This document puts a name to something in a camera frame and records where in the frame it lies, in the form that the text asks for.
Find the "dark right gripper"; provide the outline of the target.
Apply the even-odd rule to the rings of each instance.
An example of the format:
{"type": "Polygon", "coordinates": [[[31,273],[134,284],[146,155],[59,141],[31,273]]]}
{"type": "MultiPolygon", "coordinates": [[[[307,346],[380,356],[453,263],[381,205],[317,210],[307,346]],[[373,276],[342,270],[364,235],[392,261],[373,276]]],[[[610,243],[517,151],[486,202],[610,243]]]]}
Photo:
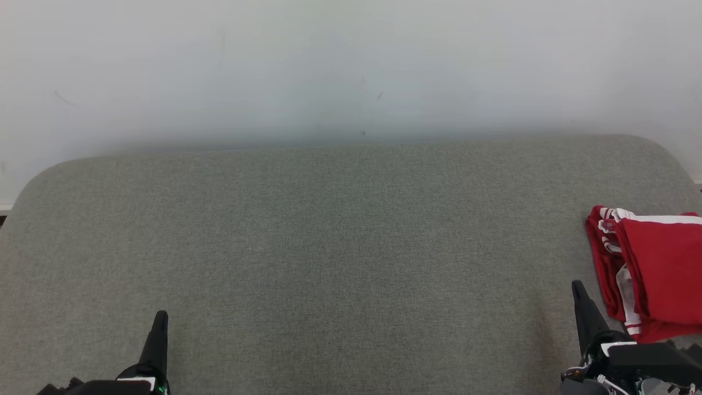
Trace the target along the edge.
{"type": "Polygon", "coordinates": [[[581,281],[572,281],[571,291],[582,360],[561,374],[561,394],[644,394],[646,380],[667,384],[669,392],[700,394],[699,345],[627,342],[609,331],[581,281]]]}

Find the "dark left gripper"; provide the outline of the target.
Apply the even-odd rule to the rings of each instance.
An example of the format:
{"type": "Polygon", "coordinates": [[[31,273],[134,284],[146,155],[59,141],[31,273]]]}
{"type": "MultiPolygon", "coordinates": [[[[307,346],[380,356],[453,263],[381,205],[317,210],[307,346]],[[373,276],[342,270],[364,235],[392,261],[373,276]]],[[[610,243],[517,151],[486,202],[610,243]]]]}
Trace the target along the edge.
{"type": "Polygon", "coordinates": [[[65,387],[47,384],[38,394],[169,394],[167,380],[168,313],[156,312],[138,362],[138,370],[150,377],[83,382],[73,377],[65,387]]]}

